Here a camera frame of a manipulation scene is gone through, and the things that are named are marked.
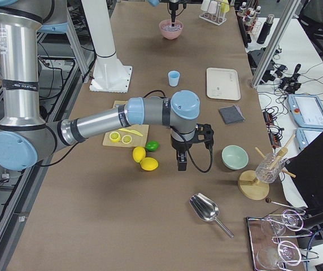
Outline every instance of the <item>brown table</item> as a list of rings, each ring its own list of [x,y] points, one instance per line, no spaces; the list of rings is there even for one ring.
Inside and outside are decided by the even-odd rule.
[[[239,192],[237,178],[243,170],[226,168],[221,150],[230,144],[243,147],[250,157],[247,170],[261,161],[255,146],[264,153],[271,148],[257,92],[249,87],[252,74],[234,14],[228,13],[219,27],[198,19],[199,14],[198,5],[188,5],[178,18],[185,26],[182,35],[169,41],[158,28],[169,18],[165,3],[157,8],[145,2],[118,3],[111,24],[119,59],[133,66],[129,91],[96,93],[84,84],[71,118],[154,89],[170,97],[192,90],[201,101],[199,122],[212,124],[215,131],[212,170],[199,173],[189,162],[186,172],[178,172],[170,131],[162,126],[149,128],[149,140],[160,142],[160,149],[150,154],[160,164],[153,172],[144,172],[132,160],[132,149],[104,147],[103,135],[90,138],[49,169],[7,270],[252,269],[245,217],[264,216],[277,207]],[[245,122],[224,124],[218,109],[232,103],[207,98],[208,67],[237,70]],[[167,84],[172,69],[181,73],[176,88]],[[191,153],[201,168],[208,167],[204,144],[194,145]],[[219,205],[220,219],[234,239],[196,216],[189,198],[198,192]],[[280,183],[271,185],[269,196],[283,201]]]

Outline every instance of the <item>mint green bowl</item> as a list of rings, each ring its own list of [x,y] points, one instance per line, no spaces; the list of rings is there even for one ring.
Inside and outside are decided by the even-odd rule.
[[[222,160],[227,168],[238,170],[248,164],[247,152],[239,146],[229,145],[222,151]]]

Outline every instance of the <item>metal scoop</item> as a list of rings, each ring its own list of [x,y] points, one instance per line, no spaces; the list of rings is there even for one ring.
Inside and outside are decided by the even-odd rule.
[[[207,198],[202,193],[197,193],[190,198],[189,202],[200,219],[206,222],[215,221],[229,237],[234,237],[234,234],[217,218],[219,209],[213,200]]]

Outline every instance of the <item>office chair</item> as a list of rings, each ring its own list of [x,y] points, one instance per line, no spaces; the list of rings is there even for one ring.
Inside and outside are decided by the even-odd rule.
[[[323,40],[323,0],[306,0],[299,14],[298,21],[306,32],[308,38],[323,56],[323,45],[318,40]]]

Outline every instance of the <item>scoop handle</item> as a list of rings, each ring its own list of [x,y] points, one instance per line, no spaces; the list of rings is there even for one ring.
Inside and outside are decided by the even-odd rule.
[[[224,226],[224,224],[222,223],[222,222],[220,222],[220,220],[219,219],[215,219],[214,220],[217,224],[218,224],[218,226],[219,227],[221,227],[222,228],[222,230],[225,232],[225,233],[227,233],[227,235],[229,236],[229,237],[231,237],[231,238],[233,238],[234,237],[234,234],[226,227],[226,226]]]

